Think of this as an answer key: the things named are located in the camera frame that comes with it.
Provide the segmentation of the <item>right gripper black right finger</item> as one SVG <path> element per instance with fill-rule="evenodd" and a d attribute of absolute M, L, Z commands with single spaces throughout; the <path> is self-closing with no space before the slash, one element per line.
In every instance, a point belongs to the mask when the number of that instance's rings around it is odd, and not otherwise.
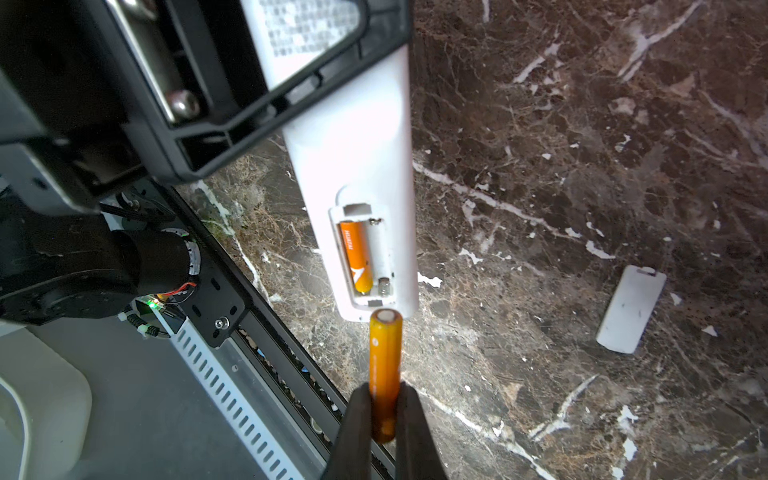
<path fill-rule="evenodd" d="M 397 400 L 395 441 L 397 480 L 447 479 L 419 395 L 406 382 Z"/>

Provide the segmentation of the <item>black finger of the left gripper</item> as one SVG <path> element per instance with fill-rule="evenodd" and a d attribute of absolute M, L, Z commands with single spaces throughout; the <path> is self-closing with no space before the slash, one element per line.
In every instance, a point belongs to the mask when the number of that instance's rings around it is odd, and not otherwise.
<path fill-rule="evenodd" d="M 160 183 L 216 172 L 413 31 L 407 1 L 81 1 L 77 18 Z"/>

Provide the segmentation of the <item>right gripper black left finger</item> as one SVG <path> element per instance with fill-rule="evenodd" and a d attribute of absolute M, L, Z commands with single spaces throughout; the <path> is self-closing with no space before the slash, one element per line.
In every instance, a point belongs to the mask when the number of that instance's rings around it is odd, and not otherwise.
<path fill-rule="evenodd" d="M 347 404 L 321 479 L 371 478 L 372 403 L 368 383 L 356 388 Z"/>

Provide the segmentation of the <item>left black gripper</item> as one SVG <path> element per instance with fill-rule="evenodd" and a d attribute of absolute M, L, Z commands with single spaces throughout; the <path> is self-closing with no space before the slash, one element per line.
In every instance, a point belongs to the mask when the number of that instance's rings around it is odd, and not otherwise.
<path fill-rule="evenodd" d="M 52 216 L 94 214 L 147 174 L 76 5 L 1 4 L 1 176 Z"/>

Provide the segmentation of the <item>orange battery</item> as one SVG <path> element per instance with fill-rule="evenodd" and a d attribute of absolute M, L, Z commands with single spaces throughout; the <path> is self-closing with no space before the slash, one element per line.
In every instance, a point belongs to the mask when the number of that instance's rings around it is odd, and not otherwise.
<path fill-rule="evenodd" d="M 373 289 L 373 272 L 365 225 L 347 221 L 341 222 L 339 229 L 355 291 L 367 295 Z"/>
<path fill-rule="evenodd" d="M 372 439 L 384 444 L 396 434 L 403 318 L 396 310 L 381 308 L 372 313 L 369 326 Z"/>

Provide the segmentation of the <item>white remote control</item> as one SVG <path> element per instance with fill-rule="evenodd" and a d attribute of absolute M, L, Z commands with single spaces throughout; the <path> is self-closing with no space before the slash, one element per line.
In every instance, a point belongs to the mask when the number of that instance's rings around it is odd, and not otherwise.
<path fill-rule="evenodd" d="M 281 134 L 338 311 L 418 308 L 407 1 L 246 1 Z M 373 289 L 355 291 L 339 224 L 362 222 Z"/>

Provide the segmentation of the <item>white battery compartment cover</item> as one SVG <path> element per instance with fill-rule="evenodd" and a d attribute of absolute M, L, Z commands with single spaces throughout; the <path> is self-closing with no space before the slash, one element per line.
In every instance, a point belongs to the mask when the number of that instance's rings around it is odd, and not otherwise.
<path fill-rule="evenodd" d="M 633 354 L 666 280 L 650 267 L 626 266 L 597 331 L 597 343 L 612 352 Z"/>

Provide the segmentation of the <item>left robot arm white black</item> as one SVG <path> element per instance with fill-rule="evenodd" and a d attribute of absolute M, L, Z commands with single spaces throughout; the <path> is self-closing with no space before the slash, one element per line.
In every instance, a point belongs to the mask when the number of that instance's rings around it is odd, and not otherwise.
<path fill-rule="evenodd" d="M 407 1 L 5 1 L 1 316 L 142 308 L 270 479 L 346 403 L 177 193 L 280 133 L 342 318 L 418 307 Z"/>

